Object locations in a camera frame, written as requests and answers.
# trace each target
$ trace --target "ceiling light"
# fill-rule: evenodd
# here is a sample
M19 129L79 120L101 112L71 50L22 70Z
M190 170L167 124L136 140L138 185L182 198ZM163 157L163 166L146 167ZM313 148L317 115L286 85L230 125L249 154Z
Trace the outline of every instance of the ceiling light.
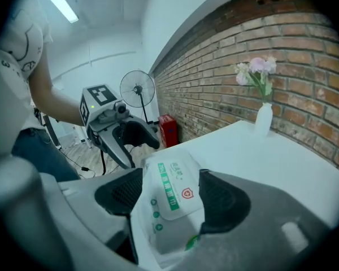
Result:
M70 23L78 21L77 15L70 8L66 0L51 0L54 5L59 9L59 11L69 20Z

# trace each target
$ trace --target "wooden floor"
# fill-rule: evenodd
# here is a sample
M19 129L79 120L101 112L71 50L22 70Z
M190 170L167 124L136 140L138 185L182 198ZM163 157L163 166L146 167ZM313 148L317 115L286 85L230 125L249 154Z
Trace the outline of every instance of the wooden floor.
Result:
M152 154L153 152L160 151L164 149L162 141L159 137L159 132L157 132L157 136L160 141L160 147L158 150L155 150L151 147L149 147L146 144L143 144L141 147L135 147L133 146L125 146L125 148L128 151L131 151L131 156L133 158L133 162L137 167L140 166L141 160ZM86 143L81 143L79 145L71 146L69 148L63 148L62 153L64 153L68 158L73 160L74 162L67 159L67 161L75 167L78 174L80 174L83 178L91 178L94 175L95 176L101 176L103 173L103 165L102 165L102 159L101 159L101 151L99 148L92 146L89 148ZM121 167L117 167L118 164L114 162L107 154L104 154L104 159L106 162L106 174L109 174L112 172L115 168L115 170L121 169ZM81 167L87 167L91 169L92 171L84 172L81 170Z

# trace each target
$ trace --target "person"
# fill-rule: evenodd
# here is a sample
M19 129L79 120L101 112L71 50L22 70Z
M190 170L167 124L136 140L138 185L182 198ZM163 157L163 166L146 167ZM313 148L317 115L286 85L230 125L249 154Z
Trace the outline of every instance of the person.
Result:
M0 36L0 79L12 84L16 96L31 108L12 154L30 161L39 172L58 182L78 180L75 170L51 142L34 115L36 107L57 120L83 125L79 103L65 97L51 83L47 45L53 40L38 0L17 0Z

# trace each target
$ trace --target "wet wipes package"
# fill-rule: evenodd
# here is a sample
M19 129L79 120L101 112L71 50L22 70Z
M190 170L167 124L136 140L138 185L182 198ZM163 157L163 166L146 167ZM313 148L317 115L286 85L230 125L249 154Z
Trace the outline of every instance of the wet wipes package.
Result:
M186 151L171 154L142 162L142 194L132 218L161 268L177 263L195 246L205 218L198 193L201 166Z

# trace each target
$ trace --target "ceiling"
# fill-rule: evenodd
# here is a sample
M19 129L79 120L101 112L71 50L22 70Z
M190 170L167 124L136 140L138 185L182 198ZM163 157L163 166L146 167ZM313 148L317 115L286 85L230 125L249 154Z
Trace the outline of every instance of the ceiling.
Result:
M79 21L71 24L50 0L39 0L54 41L123 22L140 21L147 0L67 0Z

